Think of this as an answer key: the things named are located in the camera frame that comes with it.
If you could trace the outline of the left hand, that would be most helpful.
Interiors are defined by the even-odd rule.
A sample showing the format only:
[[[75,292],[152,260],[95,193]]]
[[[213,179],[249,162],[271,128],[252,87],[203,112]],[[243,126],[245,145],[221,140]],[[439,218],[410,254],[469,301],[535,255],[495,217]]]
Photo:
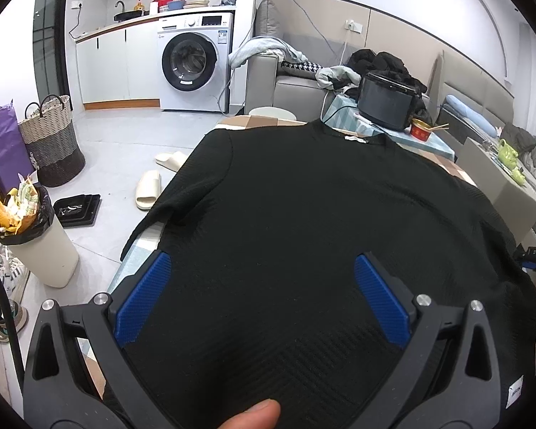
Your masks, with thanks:
[[[280,415],[281,405],[276,400],[266,399],[234,415],[219,429],[274,429]]]

